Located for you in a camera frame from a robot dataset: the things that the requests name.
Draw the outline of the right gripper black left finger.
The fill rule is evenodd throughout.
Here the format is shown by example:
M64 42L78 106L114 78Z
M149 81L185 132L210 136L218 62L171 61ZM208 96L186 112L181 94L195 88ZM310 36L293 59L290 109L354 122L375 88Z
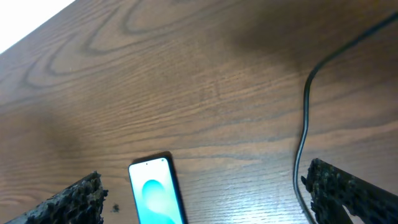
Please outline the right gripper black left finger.
M6 224L103 224L107 196L94 171Z

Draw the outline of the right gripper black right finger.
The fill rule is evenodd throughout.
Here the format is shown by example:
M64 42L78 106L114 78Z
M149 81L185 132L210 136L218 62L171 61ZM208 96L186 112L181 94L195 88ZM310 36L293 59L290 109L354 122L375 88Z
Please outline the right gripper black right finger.
M397 196L320 159L313 159L301 181L312 197L317 223L397 224Z

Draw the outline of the blue Galaxy smartphone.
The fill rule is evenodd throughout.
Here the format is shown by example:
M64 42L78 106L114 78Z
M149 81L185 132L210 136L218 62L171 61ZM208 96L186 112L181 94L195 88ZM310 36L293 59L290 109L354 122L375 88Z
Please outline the blue Galaxy smartphone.
M172 155L160 152L127 168L140 224L187 224Z

